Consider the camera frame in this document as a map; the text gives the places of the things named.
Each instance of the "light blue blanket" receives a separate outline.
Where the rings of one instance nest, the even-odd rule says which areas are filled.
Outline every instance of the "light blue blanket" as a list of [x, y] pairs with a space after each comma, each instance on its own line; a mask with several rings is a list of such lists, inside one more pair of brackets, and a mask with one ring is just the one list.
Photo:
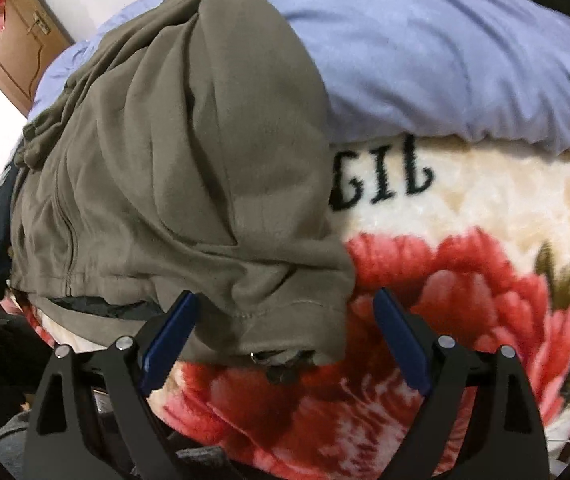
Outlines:
[[[33, 119], [139, 0], [45, 73]], [[570, 150], [570, 18], [531, 0], [269, 0], [316, 62], [331, 142], [457, 134]]]

